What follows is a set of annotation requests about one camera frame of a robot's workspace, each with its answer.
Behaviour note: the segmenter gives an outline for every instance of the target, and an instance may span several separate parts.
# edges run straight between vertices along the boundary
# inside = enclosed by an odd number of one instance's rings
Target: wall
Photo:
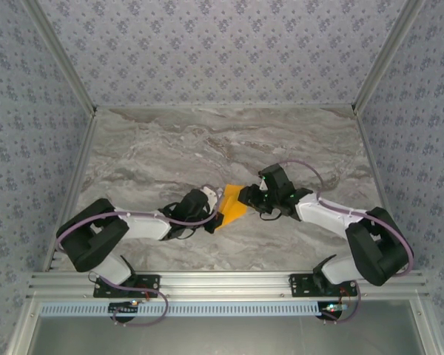
[[[404,0],[40,0],[99,105],[353,102]]]
[[[444,0],[426,1],[363,122],[444,327]]]
[[[18,0],[0,0],[0,354],[42,267],[87,122]]]

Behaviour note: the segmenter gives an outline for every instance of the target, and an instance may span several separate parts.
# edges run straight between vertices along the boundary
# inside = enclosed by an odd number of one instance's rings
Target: marble surface
[[[100,197],[151,211],[211,183],[258,183],[257,172],[286,158],[309,162],[326,180],[324,197],[355,208],[380,204],[357,123],[349,109],[100,109],[76,211]],[[296,186],[317,189],[289,164]],[[120,242],[136,270],[304,270],[347,250],[345,240],[291,218],[263,222],[249,210],[215,234],[188,240]],[[72,269],[69,261],[61,269]]]

